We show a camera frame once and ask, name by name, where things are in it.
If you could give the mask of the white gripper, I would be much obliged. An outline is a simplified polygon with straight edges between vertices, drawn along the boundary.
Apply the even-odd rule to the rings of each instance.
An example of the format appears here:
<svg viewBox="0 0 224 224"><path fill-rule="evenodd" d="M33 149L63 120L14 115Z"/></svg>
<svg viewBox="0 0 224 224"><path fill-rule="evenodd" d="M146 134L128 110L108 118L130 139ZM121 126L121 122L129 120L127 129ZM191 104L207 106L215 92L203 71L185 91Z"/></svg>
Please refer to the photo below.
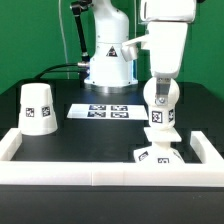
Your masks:
<svg viewBox="0 0 224 224"><path fill-rule="evenodd" d="M155 103L168 104L171 78L175 79L182 63L188 24L184 22L149 22L148 34L122 43L126 61L138 58L137 43L150 52L151 75L156 77Z"/></svg>

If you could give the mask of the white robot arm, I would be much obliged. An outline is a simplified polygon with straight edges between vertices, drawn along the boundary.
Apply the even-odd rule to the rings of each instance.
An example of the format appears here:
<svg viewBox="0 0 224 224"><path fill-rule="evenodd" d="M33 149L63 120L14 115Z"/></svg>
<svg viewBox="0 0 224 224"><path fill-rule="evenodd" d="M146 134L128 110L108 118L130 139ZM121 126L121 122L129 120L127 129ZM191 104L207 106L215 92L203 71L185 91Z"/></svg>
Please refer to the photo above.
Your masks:
<svg viewBox="0 0 224 224"><path fill-rule="evenodd" d="M112 5L93 0L95 52L85 84L100 89L135 85L134 61L140 49L150 53L152 102L171 102L171 83L182 63L188 25L195 19L196 0L140 0L134 17Z"/></svg>

